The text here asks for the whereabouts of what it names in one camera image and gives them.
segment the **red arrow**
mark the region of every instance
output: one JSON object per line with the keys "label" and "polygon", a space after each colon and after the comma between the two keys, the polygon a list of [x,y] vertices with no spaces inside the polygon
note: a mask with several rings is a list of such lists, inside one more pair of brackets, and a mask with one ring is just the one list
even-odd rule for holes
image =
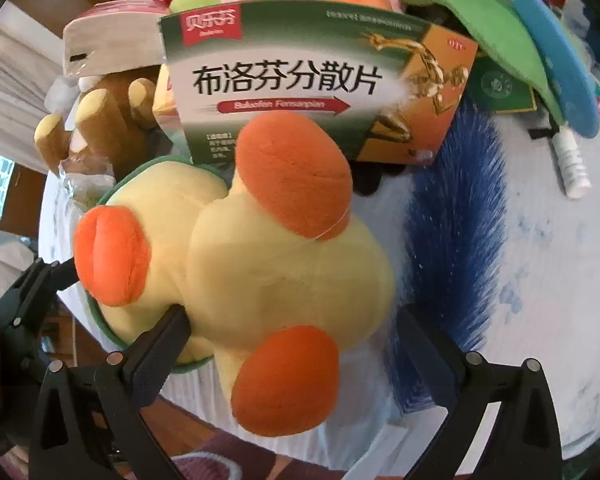
{"label": "red arrow", "polygon": [[260,112],[263,110],[302,110],[309,112],[333,112],[334,115],[338,115],[351,108],[351,106],[337,97],[288,97],[222,101],[218,103],[217,108],[221,114]]}

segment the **white handle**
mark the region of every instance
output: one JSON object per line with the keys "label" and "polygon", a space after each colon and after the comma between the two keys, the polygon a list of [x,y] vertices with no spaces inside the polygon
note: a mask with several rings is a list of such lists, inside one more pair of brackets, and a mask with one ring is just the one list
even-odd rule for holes
{"label": "white handle", "polygon": [[561,126],[560,130],[552,137],[551,142],[558,159],[567,196],[572,199],[582,198],[586,195],[587,189],[591,188],[591,181],[580,156],[580,149],[573,130]]}

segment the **blue fuzzy object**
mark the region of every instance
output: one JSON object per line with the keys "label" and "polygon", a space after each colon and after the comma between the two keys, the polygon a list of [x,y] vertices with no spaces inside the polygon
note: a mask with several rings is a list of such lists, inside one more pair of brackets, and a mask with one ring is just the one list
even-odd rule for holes
{"label": "blue fuzzy object", "polygon": [[[413,181],[404,222],[404,297],[461,350],[478,349],[504,243],[504,160],[490,117],[465,98],[433,165],[417,171]],[[403,413],[432,405],[395,323],[386,364]]]}

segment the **curtain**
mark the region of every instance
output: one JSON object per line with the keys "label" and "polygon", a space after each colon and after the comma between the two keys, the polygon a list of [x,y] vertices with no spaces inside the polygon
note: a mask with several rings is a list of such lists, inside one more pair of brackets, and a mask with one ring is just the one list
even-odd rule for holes
{"label": "curtain", "polygon": [[0,155],[40,173],[48,169],[33,135],[45,95],[62,74],[56,63],[0,30]]}

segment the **plastic bag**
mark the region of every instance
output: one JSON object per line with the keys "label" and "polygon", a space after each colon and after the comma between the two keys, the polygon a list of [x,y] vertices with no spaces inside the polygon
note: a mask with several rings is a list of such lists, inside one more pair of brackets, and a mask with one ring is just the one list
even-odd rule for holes
{"label": "plastic bag", "polygon": [[105,156],[71,155],[59,165],[60,183],[83,211],[94,207],[116,185],[113,166]]}

